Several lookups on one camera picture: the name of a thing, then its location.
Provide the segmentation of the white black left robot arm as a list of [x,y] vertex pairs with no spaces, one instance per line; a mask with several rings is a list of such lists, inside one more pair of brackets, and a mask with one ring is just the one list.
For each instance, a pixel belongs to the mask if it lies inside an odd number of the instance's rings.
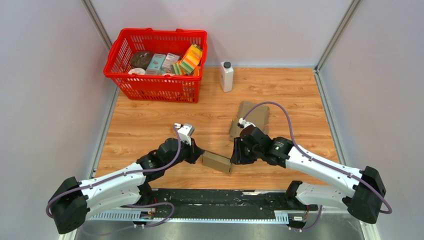
[[203,153],[194,139],[168,138],[123,169],[86,180],[65,179],[49,199],[46,213],[58,233],[67,234],[98,213],[129,205],[148,207],[153,201],[149,182],[178,163],[194,164]]

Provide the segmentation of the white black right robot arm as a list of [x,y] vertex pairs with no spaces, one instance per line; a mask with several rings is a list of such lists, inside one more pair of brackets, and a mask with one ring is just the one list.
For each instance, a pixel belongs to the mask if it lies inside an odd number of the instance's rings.
[[307,151],[284,137],[270,138],[258,127],[244,128],[233,140],[231,163],[253,164],[261,159],[271,166],[292,169],[325,185],[294,180],[286,190],[285,203],[293,209],[322,205],[348,211],[354,218],[375,224],[385,204],[386,188],[377,169],[345,166]]

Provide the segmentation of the brown cardboard box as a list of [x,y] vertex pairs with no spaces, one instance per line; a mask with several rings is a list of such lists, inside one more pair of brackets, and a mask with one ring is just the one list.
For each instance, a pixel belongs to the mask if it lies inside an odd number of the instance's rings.
[[233,165],[229,158],[216,154],[214,152],[205,151],[201,155],[202,164],[210,169],[216,170],[224,174],[231,174]]

